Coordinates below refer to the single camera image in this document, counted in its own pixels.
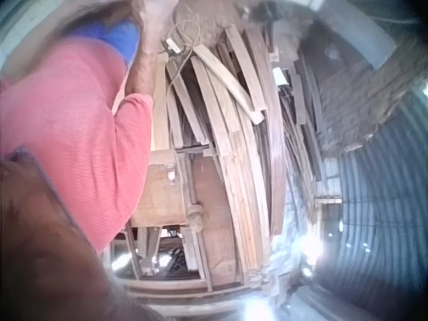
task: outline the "wood pile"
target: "wood pile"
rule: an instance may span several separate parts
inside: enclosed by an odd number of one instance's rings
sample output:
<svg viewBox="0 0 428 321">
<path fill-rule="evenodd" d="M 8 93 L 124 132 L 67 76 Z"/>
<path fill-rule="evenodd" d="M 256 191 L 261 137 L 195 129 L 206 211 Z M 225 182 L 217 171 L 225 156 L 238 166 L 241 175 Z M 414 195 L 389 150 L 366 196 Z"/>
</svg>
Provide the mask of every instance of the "wood pile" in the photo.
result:
<svg viewBox="0 0 428 321">
<path fill-rule="evenodd" d="M 189 209 L 201 205 L 201 231 L 190 243 L 199 244 L 209 290 L 249 282 L 268 262 L 271 236 L 282 232 L 287 181 L 282 109 L 263 37 L 258 29 L 241 36 L 232 25 L 225 39 L 196 46 L 168 96 L 182 62 L 159 56 L 150 167 L 131 219 L 133 227 L 185 227 Z"/>
</svg>

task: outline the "cable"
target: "cable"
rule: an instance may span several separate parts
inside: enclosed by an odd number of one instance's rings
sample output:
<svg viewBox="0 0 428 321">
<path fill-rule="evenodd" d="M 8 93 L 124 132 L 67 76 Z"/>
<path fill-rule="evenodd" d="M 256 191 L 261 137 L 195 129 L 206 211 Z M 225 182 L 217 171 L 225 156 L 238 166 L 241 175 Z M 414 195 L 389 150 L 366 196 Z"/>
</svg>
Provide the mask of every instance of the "cable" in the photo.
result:
<svg viewBox="0 0 428 321">
<path fill-rule="evenodd" d="M 190 46 L 190 49 L 189 49 L 189 52 L 188 52 L 188 54 L 186 55 L 186 57 L 184 58 L 184 60 L 183 60 L 183 62 L 181 63 L 181 65 L 180 65 L 180 67 L 177 69 L 177 73 L 175 74 L 175 76 L 174 77 L 172 77 L 171 78 L 171 82 L 170 82 L 170 84 L 169 84 L 169 86 L 168 86 L 168 89 L 167 89 L 167 95 L 166 95 L 166 97 L 168 97 L 168 95 L 169 95 L 169 92 L 171 91 L 171 87 L 173 86 L 173 84 L 174 84 L 174 82 L 175 82 L 175 80 L 177 80 L 177 78 L 179 77 L 179 74 L 181 73 L 181 70 L 184 68 L 184 66 L 185 66 L 185 64 L 186 64 L 186 62 L 187 62 L 187 60 L 189 60 L 189 58 L 190 58 L 190 56 L 192 55 L 192 53 L 193 53 L 193 48 L 195 48 L 196 47 L 196 42 L 198 41 L 198 39 L 199 39 L 199 36 L 201 35 L 201 26 L 195 21 L 195 20 L 181 20 L 181 21 L 179 21 L 179 22 L 177 22 L 176 24 L 174 24 L 174 26 L 171 28 L 171 30 L 168 32 L 168 34 L 167 34 L 167 39 L 168 38 L 170 38 L 170 36 L 171 36 L 171 33 L 180 25 L 180 24 L 182 24 L 182 23 L 186 23 L 186 22 L 191 22 L 191 23 L 194 23 L 196 26 L 197 26 L 197 34 L 196 34 L 196 37 L 194 38 L 194 40 L 191 42 L 191 46 Z M 186 45 L 188 45 L 187 43 L 185 43 L 185 42 L 182 42 L 181 43 L 181 45 L 183 45 L 183 46 L 186 46 Z"/>
<path fill-rule="evenodd" d="M 181 20 L 181 21 L 179 21 L 179 22 L 177 22 L 177 23 L 175 23 L 174 25 L 173 25 L 173 27 L 168 31 L 168 33 L 167 33 L 167 38 L 166 39 L 168 39 L 168 38 L 170 38 L 171 37 L 171 33 L 179 26 L 179 25 L 181 25 L 181 24 L 183 24 L 183 23 L 188 23 L 188 22 L 190 22 L 190 23 L 194 23 L 195 25 L 196 25 L 196 27 L 197 27 L 197 33 L 196 33 L 196 36 L 195 36 L 195 38 L 194 38 L 194 40 L 191 40 L 187 35 L 186 35 L 186 33 L 184 33 L 184 37 L 185 38 L 187 38 L 191 43 L 190 43 L 190 48 L 189 48 L 189 52 L 187 53 L 187 55 L 186 55 L 186 57 L 184 58 L 184 60 L 181 62 L 181 65 L 177 68 L 177 73 L 174 75 L 174 77 L 172 77 L 171 78 L 171 82 L 169 83 L 169 85 L 168 85 L 168 89 L 167 89 L 167 94 L 166 94 L 166 98 L 165 99 L 168 99 L 168 95 L 171 93 L 171 88 L 173 87 L 173 84 L 174 84 L 174 82 L 175 82 L 175 80 L 177 80 L 177 78 L 179 77 L 179 75 L 180 75 L 180 73 L 181 73 L 181 70 L 183 70 L 183 68 L 184 68 L 184 66 L 185 66 L 185 64 L 187 63 L 187 61 L 189 60 L 189 58 L 191 57 L 191 55 L 192 55 L 192 53 L 193 53 L 193 48 L 195 48 L 196 47 L 196 43 L 197 43 L 197 41 L 198 41 L 198 39 L 199 39 L 199 37 L 200 37 L 200 35 L 201 35 L 201 26 L 195 21 L 195 20 L 190 20 L 190 19 L 185 19 L 185 20 Z M 181 42 L 180 43 L 182 46 L 184 46 L 184 48 L 186 48 L 186 46 L 188 46 L 189 45 L 189 43 L 186 43 L 186 42 Z M 170 140 L 173 140 L 173 133 L 172 133 L 172 131 L 170 131 Z M 177 152 L 175 152 L 175 159 L 177 159 L 177 161 L 178 161 L 178 155 L 177 155 Z"/>
</svg>

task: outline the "person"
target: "person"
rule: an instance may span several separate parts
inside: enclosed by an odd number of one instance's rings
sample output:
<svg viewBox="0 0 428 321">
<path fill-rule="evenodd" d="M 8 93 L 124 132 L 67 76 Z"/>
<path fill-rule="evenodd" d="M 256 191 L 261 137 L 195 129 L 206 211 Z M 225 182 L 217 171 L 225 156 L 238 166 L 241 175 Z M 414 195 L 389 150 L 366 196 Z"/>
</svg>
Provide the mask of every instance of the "person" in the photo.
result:
<svg viewBox="0 0 428 321">
<path fill-rule="evenodd" d="M 23 149 L 101 252 L 142 195 L 163 29 L 178 0 L 133 0 L 134 21 L 80 26 L 0 97 L 1 155 Z M 131 64 L 125 98 L 114 99 Z"/>
<path fill-rule="evenodd" d="M 162 320 L 127 297 L 98 253 L 144 187 L 158 45 L 177 2 L 133 0 L 133 21 L 73 30 L 2 88 L 2 320 Z"/>
</svg>

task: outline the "corrugated metal roof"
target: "corrugated metal roof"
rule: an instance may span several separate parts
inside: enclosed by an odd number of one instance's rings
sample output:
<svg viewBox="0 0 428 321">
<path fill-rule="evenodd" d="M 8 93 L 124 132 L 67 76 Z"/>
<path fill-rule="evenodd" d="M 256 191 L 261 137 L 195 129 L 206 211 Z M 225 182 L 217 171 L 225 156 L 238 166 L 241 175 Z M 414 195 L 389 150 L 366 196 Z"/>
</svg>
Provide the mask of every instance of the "corrugated metal roof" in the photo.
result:
<svg viewBox="0 0 428 321">
<path fill-rule="evenodd" d="M 317 267 L 327 290 L 387 320 L 428 274 L 428 107 L 414 94 L 403 101 L 362 148 L 338 158 L 343 204 L 325 206 Z"/>
</svg>

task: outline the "wooden board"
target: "wooden board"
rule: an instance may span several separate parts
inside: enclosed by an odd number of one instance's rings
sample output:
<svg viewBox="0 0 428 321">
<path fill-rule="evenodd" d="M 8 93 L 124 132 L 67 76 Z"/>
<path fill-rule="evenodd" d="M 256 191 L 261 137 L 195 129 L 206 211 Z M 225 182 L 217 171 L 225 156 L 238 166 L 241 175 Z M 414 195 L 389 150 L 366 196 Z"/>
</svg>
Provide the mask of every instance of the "wooden board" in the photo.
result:
<svg viewBox="0 0 428 321">
<path fill-rule="evenodd" d="M 224 46 L 219 46 L 219 53 L 225 58 L 223 62 L 227 68 L 236 76 Z M 241 248 L 238 248 L 240 255 L 243 252 L 241 261 L 246 273 L 248 270 L 258 270 L 267 262 L 270 237 L 265 185 L 253 128 L 243 111 L 240 108 L 237 111 L 242 131 L 230 135 L 234 153 L 232 159 L 223 159 L 223 171 L 225 178 L 228 178 L 225 181 L 229 183 L 229 186 L 226 184 L 229 202 L 235 205 L 233 224 L 235 230 L 239 230 L 237 241 Z"/>
<path fill-rule="evenodd" d="M 254 65 L 248 54 L 247 48 L 245 47 L 245 44 L 236 26 L 230 25 L 228 28 L 226 28 L 226 35 L 233 48 L 233 51 L 235 52 L 239 65 L 241 66 L 249 94 L 251 95 L 251 99 L 253 101 L 254 110 L 265 110 L 266 103 L 261 90 L 259 78 L 255 72 Z"/>
<path fill-rule="evenodd" d="M 168 54 L 158 55 L 156 67 L 156 80 L 153 94 L 152 111 L 152 145 L 151 150 L 164 150 L 170 148 L 168 111 L 167 111 L 167 79 L 165 65 L 168 62 Z"/>
<path fill-rule="evenodd" d="M 188 226 L 181 226 L 180 231 L 183 236 L 183 250 L 185 252 L 187 270 L 198 271 L 198 261 L 195 253 L 195 242 L 193 240 L 192 229 Z"/>
<path fill-rule="evenodd" d="M 168 109 L 168 118 L 169 118 L 169 128 L 173 135 L 174 147 L 182 148 L 184 145 L 183 142 L 183 133 L 181 132 L 181 121 L 180 114 L 177 108 L 177 101 L 175 100 L 174 88 L 169 90 L 167 96 L 167 109 Z"/>
<path fill-rule="evenodd" d="M 173 79 L 177 74 L 176 64 L 174 62 L 170 62 L 167 65 L 167 70 L 170 78 Z M 192 99 L 190 98 L 189 92 L 187 91 L 185 82 L 183 81 L 181 75 L 177 76 L 177 79 L 174 81 L 173 86 L 175 88 L 177 96 L 179 97 L 181 106 L 185 111 L 187 120 L 189 121 L 193 134 L 195 135 L 196 141 L 200 142 L 202 145 L 208 144 L 208 139 L 203 134 L 201 125 L 199 124 L 198 118 L 195 114 L 195 107 L 193 106 Z"/>
<path fill-rule="evenodd" d="M 308 62 L 305 61 L 303 54 L 302 54 L 302 64 L 304 67 L 306 80 L 308 81 L 308 84 L 309 84 L 310 93 L 312 95 L 312 102 L 314 104 L 316 132 L 323 132 L 324 121 L 322 119 L 322 105 L 321 105 L 320 91 L 318 88 L 318 84 L 316 82 L 314 71 L 312 70 L 312 67 L 308 64 Z"/>
<path fill-rule="evenodd" d="M 303 95 L 302 79 L 297 74 L 296 69 L 292 66 L 288 73 L 290 74 L 293 87 L 294 108 L 296 109 L 296 124 L 305 125 L 306 123 L 306 104 Z"/>
<path fill-rule="evenodd" d="M 147 257 L 147 238 L 147 227 L 138 227 L 136 235 L 136 248 L 138 249 L 138 255 L 141 257 Z"/>
<path fill-rule="evenodd" d="M 144 274 L 153 275 L 153 258 L 158 256 L 161 233 L 162 227 L 149 227 L 147 229 L 147 254 L 141 259 L 141 269 Z"/>
<path fill-rule="evenodd" d="M 204 208 L 202 235 L 213 286 L 236 282 L 237 261 L 229 202 L 211 157 L 192 164 L 196 199 Z"/>
<path fill-rule="evenodd" d="M 231 72 L 209 51 L 204 45 L 194 48 L 195 53 L 201 58 L 205 65 L 223 82 L 233 97 L 239 102 L 240 107 L 254 124 L 264 120 L 261 112 L 254 111 L 253 103 L 248 93 L 243 89 Z"/>
<path fill-rule="evenodd" d="M 269 136 L 270 153 L 270 233 L 279 235 L 282 233 L 286 201 L 286 143 L 284 126 L 282 122 L 282 110 L 278 89 L 270 66 L 268 49 L 265 46 L 261 33 L 254 28 L 245 30 L 249 51 L 260 78 L 263 94 L 267 102 L 266 121 Z"/>
<path fill-rule="evenodd" d="M 188 280 L 125 280 L 119 279 L 126 288 L 155 291 L 206 290 L 207 283 L 201 279 Z"/>
<path fill-rule="evenodd" d="M 175 150 L 173 149 L 152 150 L 148 160 L 149 165 L 167 165 L 176 162 Z"/>
<path fill-rule="evenodd" d="M 133 227 L 184 225 L 187 223 L 179 174 L 175 181 L 168 179 L 162 165 L 149 166 L 146 185 L 132 215 Z"/>
<path fill-rule="evenodd" d="M 182 177 L 183 203 L 185 204 L 186 214 L 189 214 L 190 207 L 196 204 L 195 187 L 189 155 L 179 154 L 179 170 Z M 211 282 L 211 272 L 209 271 L 205 252 L 205 243 L 201 237 L 200 231 L 192 230 L 191 232 L 199 275 L 201 279 L 207 282 L 208 291 L 211 292 L 213 291 L 213 284 Z"/>
<path fill-rule="evenodd" d="M 217 142 L 217 149 L 220 155 L 228 155 L 231 152 L 230 140 L 207 69 L 198 57 L 192 57 L 191 61 L 207 108 L 208 117 Z"/>
<path fill-rule="evenodd" d="M 241 130 L 238 115 L 235 109 L 235 103 L 231 99 L 227 88 L 221 83 L 220 79 L 210 70 L 207 69 L 208 76 L 213 86 L 215 95 L 220 105 L 220 109 L 223 113 L 227 129 L 229 132 L 237 132 Z"/>
</svg>

